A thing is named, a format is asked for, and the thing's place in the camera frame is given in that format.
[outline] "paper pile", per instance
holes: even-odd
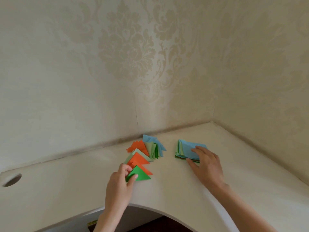
[[[194,162],[199,163],[200,162],[199,156],[195,152],[191,151],[191,148],[195,148],[195,146],[201,146],[207,148],[205,144],[187,142],[185,140],[179,139],[177,143],[175,158],[181,160],[189,158]]]
[[[133,142],[127,151],[131,153],[124,163],[130,165],[133,170],[126,176],[126,182],[134,174],[138,174],[137,181],[150,179],[149,175],[152,173],[143,164],[149,164],[153,160],[163,157],[162,151],[166,151],[166,149],[157,138],[144,134],[143,140]]]

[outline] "left hand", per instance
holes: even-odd
[[[121,164],[118,172],[114,172],[106,187],[105,211],[114,213],[123,213],[128,206],[135,180],[138,175],[133,175],[126,183],[126,176],[132,168],[129,165]]]

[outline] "desk surface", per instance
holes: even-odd
[[[219,155],[226,182],[278,231],[309,231],[309,187],[225,129],[210,122],[157,135],[167,149],[147,165],[151,180],[136,182],[131,205],[169,216],[195,231],[238,231],[199,183],[175,159],[178,139],[204,143]],[[11,170],[18,183],[0,187],[1,231],[33,232],[104,207],[109,176],[131,143]]]

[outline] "dark floor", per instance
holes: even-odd
[[[192,232],[187,227],[166,216],[148,222],[128,232]]]

